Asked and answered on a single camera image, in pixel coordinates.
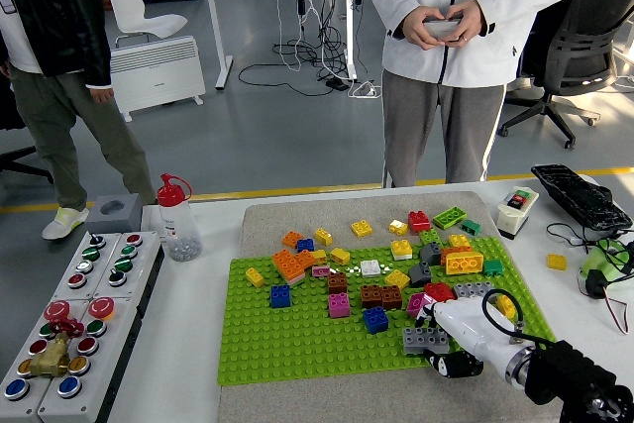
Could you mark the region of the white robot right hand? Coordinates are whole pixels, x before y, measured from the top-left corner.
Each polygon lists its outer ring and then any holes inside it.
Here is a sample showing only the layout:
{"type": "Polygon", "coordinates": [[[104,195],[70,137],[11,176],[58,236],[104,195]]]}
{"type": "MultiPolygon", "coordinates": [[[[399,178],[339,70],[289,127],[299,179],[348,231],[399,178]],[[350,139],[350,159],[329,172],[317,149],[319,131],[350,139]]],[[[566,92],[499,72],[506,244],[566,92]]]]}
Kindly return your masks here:
{"type": "Polygon", "coordinates": [[[522,388],[534,347],[510,336],[515,326],[481,297],[426,304],[417,323],[430,318],[463,349],[446,355],[429,353],[427,360],[448,378],[475,376],[491,364],[508,383],[522,388]]]}

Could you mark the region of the person's right hand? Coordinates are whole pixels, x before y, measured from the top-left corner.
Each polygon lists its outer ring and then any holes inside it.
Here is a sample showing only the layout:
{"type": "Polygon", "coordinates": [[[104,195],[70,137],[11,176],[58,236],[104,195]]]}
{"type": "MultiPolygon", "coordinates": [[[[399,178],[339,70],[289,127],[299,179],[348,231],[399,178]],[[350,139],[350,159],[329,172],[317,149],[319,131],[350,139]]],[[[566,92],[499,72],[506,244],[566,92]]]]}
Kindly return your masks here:
{"type": "Polygon", "coordinates": [[[444,44],[426,30],[424,23],[428,19],[444,20],[445,16],[436,7],[418,6],[400,24],[404,38],[424,51],[444,44]]]}

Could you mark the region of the person's left hand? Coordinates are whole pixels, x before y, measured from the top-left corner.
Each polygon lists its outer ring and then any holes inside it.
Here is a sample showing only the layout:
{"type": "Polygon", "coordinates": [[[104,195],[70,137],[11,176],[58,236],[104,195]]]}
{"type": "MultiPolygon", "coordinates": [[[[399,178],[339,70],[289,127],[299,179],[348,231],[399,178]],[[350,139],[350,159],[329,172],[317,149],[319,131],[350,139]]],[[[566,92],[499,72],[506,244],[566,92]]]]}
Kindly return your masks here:
{"type": "Polygon", "coordinates": [[[454,19],[457,16],[461,18],[457,28],[442,40],[448,48],[465,47],[471,39],[480,34],[485,26],[483,13],[476,0],[466,0],[452,5],[447,12],[447,17],[454,19]]]}

